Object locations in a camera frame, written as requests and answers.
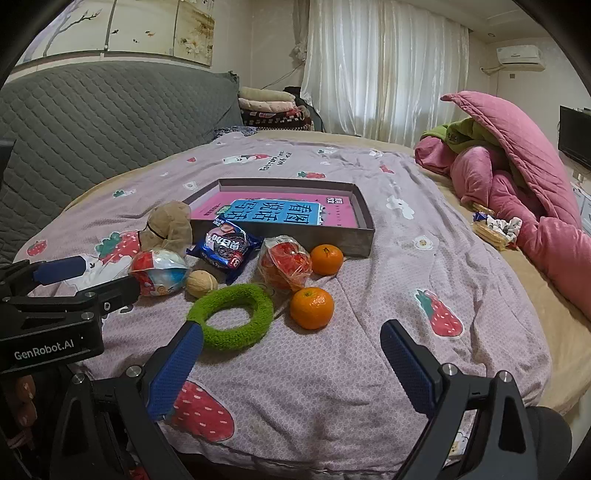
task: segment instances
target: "beige bedspread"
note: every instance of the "beige bedspread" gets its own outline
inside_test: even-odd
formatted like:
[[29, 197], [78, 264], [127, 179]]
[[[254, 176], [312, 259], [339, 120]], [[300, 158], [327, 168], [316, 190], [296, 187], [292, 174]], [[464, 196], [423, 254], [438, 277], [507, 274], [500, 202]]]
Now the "beige bedspread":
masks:
[[[264, 131], [256, 135], [306, 143], [363, 145], [380, 151], [399, 151], [413, 155], [412, 149], [402, 145], [345, 135], [300, 131]], [[107, 180], [74, 200], [66, 209], [84, 201], [96, 191], [100, 191], [106, 186], [112, 189], [113, 185], [128, 180], [129, 176], [136, 175], [138, 171], [153, 168], [158, 163], [160, 162]], [[454, 195], [451, 181], [427, 170], [423, 170], [423, 172], [436, 183], [448, 202], [468, 221], [471, 221], [472, 213], [462, 206]], [[541, 404], [564, 414], [578, 402], [591, 385], [591, 323], [579, 309], [556, 292], [521, 251], [505, 251], [502, 255], [513, 268], [529, 295], [550, 347], [553, 371]]]

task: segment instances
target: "dog toy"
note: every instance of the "dog toy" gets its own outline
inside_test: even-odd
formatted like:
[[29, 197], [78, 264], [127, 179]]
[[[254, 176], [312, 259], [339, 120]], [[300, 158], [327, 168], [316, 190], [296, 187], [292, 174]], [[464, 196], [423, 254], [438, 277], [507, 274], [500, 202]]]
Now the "dog toy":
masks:
[[143, 251], [164, 248], [182, 257], [193, 243], [191, 209], [183, 202], [168, 202], [150, 211], [146, 227], [138, 233]]
[[200, 299], [212, 290], [217, 290], [216, 277], [205, 270], [191, 272], [187, 277], [185, 290], [193, 295], [193, 297]]
[[[245, 306], [252, 311], [250, 322], [236, 328], [217, 330], [207, 325], [211, 315], [222, 309]], [[273, 321], [273, 302], [261, 287], [245, 283], [215, 290], [193, 304], [187, 320], [203, 329], [203, 340], [218, 350], [238, 350], [257, 343]]]

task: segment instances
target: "worn ball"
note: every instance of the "worn ball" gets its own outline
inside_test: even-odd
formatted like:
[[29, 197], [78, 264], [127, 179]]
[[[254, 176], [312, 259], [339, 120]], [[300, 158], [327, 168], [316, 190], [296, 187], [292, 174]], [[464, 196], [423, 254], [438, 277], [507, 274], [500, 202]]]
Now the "worn ball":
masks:
[[217, 280], [205, 270], [196, 270], [189, 274], [185, 283], [185, 290], [193, 297], [200, 299], [212, 290], [217, 290]]

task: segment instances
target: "wall mural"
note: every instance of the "wall mural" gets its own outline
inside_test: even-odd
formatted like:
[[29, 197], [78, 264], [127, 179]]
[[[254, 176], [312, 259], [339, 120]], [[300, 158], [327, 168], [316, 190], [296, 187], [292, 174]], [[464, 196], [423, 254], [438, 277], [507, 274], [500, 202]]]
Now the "wall mural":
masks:
[[212, 64], [214, 0], [73, 0], [17, 65], [81, 51], [170, 55]]

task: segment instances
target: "orange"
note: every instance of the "orange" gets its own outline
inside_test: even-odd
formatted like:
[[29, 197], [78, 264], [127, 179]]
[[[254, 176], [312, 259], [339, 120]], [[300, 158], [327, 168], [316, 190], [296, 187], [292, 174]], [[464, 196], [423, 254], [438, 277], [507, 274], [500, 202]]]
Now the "orange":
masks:
[[325, 327], [334, 311], [335, 301], [330, 293], [322, 288], [302, 288], [291, 299], [291, 318], [306, 330]]
[[343, 264], [343, 252], [334, 245], [318, 245], [310, 254], [312, 270], [318, 275], [334, 275]]

